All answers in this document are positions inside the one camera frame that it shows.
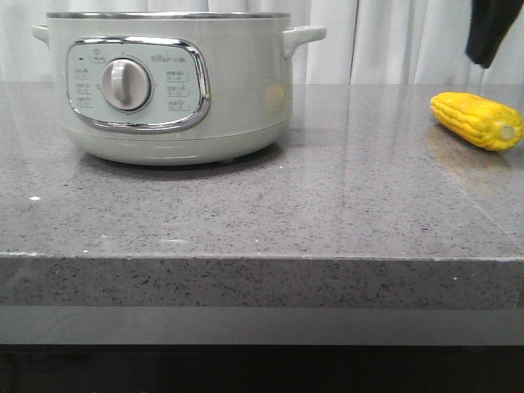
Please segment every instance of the yellow corn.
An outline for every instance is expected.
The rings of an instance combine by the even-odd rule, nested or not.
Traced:
[[[518,111],[475,94],[438,94],[431,99],[431,110],[445,127],[485,150],[506,150],[522,139]]]

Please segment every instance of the pot base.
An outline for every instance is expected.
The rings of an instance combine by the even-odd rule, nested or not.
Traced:
[[[230,160],[273,143],[288,121],[265,129],[217,138],[186,141],[134,141],[101,138],[64,128],[73,143],[94,156],[136,165],[194,165]]]

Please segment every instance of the cooking pot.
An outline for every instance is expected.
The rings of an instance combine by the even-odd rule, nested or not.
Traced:
[[[52,56],[65,133],[140,165],[229,160],[291,118],[291,56],[323,27],[284,13],[60,12],[33,27]]]

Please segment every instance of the pot lid rim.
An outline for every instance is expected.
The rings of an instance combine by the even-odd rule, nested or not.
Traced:
[[[48,19],[282,19],[285,12],[48,12]]]

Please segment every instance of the control knob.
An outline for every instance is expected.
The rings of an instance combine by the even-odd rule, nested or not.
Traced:
[[[100,80],[107,102],[122,111],[134,111],[144,105],[151,93],[151,81],[144,68],[130,59],[111,61]]]

